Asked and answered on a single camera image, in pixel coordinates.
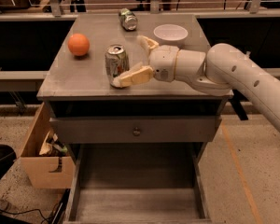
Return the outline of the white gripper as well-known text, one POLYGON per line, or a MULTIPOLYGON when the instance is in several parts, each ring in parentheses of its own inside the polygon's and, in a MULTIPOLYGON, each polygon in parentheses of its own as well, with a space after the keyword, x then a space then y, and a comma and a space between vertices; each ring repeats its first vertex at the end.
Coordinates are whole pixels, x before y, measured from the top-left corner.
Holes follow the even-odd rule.
POLYGON ((115 77, 112 85, 116 88, 139 85, 149 82, 153 75, 158 81, 172 82, 175 78, 175 62, 179 47, 159 46, 157 41, 144 35, 139 35, 136 40, 146 56, 149 56, 149 65, 137 63, 129 71, 115 77))

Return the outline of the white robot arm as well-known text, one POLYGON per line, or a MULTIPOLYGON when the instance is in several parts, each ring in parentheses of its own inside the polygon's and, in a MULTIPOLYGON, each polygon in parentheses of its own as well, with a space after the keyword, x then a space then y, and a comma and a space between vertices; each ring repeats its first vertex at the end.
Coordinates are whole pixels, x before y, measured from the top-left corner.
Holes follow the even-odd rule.
POLYGON ((207 52, 160 45, 140 35, 147 63, 138 63, 113 81, 118 88, 149 82, 181 81, 194 90, 221 96, 238 90, 280 132, 280 80, 237 48, 219 43, 207 52))

